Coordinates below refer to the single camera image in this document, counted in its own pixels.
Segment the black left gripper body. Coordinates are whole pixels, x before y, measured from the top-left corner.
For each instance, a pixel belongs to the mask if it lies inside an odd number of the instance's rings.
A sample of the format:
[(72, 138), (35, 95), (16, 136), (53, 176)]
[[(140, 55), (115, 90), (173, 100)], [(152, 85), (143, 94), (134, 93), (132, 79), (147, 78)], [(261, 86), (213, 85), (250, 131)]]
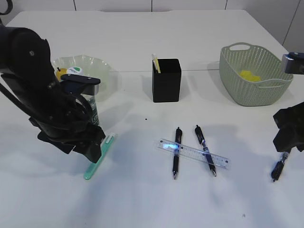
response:
[(92, 108), (81, 94), (30, 93), (28, 110), (29, 121), (40, 130), (38, 139), (66, 154), (82, 154), (84, 141), (105, 139), (102, 128), (91, 122)]

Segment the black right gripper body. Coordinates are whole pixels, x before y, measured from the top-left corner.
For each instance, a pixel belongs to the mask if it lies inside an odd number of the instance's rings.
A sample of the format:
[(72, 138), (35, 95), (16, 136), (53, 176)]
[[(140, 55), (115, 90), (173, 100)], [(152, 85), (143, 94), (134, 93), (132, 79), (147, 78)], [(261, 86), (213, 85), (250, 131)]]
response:
[(304, 103), (280, 109), (273, 115), (273, 119), (279, 129), (285, 126), (304, 125)]

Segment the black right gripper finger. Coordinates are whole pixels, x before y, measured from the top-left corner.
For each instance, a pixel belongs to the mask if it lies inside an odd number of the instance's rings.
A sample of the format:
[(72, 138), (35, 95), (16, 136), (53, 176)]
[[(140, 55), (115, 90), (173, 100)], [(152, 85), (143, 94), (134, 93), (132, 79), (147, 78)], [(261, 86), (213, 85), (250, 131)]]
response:
[(304, 128), (285, 126), (279, 129), (273, 143), (277, 152), (286, 152), (294, 147), (302, 152), (304, 150)]

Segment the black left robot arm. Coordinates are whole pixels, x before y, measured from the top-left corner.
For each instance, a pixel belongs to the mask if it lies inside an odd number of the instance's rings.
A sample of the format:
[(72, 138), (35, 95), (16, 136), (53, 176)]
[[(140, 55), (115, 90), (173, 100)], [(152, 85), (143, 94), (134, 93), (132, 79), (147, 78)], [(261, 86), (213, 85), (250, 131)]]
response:
[(102, 156), (102, 128), (93, 122), (86, 95), (96, 95), (100, 80), (64, 74), (56, 77), (50, 46), (28, 28), (0, 28), (1, 92), (40, 129), (38, 139), (64, 153), (84, 155), (92, 163)]

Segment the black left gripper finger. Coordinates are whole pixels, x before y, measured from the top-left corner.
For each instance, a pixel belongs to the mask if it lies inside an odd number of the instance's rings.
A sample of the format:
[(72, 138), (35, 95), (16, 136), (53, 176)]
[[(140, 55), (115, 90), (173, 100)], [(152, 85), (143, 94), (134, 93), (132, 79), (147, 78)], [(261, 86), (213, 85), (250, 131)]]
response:
[(92, 163), (97, 163), (102, 156), (102, 141), (84, 141), (82, 154)]

